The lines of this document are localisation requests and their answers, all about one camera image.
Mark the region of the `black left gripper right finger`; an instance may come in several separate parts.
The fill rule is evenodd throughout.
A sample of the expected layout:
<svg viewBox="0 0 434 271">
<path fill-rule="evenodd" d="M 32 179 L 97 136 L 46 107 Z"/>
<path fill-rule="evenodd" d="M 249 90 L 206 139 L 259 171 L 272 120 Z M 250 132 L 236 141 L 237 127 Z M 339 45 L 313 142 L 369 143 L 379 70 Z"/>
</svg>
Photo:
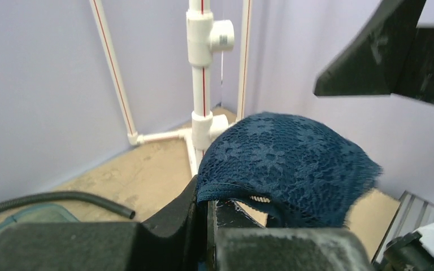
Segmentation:
<svg viewBox="0 0 434 271">
<path fill-rule="evenodd" d="M 207 204 L 208 270 L 373 270 L 340 228 L 263 228 L 233 201 Z"/>
</svg>

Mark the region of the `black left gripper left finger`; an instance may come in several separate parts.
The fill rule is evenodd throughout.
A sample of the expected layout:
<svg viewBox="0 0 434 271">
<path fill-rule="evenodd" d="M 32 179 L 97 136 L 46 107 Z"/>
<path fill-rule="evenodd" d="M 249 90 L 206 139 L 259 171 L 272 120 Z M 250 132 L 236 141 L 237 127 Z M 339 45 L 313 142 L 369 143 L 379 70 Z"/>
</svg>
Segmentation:
<svg viewBox="0 0 434 271">
<path fill-rule="evenodd" d="M 17 224 L 0 233 L 0 270 L 194 270 L 196 185 L 142 223 Z"/>
</svg>

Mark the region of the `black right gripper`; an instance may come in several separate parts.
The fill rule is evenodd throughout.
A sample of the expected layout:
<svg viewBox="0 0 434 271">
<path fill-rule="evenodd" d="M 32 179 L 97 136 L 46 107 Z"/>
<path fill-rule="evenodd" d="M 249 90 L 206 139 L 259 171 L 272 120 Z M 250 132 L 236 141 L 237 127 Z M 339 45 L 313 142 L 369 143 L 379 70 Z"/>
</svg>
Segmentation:
<svg viewBox="0 0 434 271">
<path fill-rule="evenodd" d="M 355 39 L 318 76 L 316 96 L 393 94 L 434 105 L 434 26 L 425 1 L 381 1 Z"/>
</svg>

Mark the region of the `navy blue lace bra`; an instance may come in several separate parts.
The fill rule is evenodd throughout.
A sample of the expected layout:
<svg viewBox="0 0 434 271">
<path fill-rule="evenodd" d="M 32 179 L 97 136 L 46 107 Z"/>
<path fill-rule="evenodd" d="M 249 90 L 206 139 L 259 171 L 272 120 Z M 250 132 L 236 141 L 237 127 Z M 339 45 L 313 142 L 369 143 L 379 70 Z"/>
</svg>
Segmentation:
<svg viewBox="0 0 434 271">
<path fill-rule="evenodd" d="M 340 228 L 382 174 L 356 143 L 299 115 L 261 112 L 218 136 L 197 174 L 197 203 L 236 200 L 270 228 Z"/>
</svg>

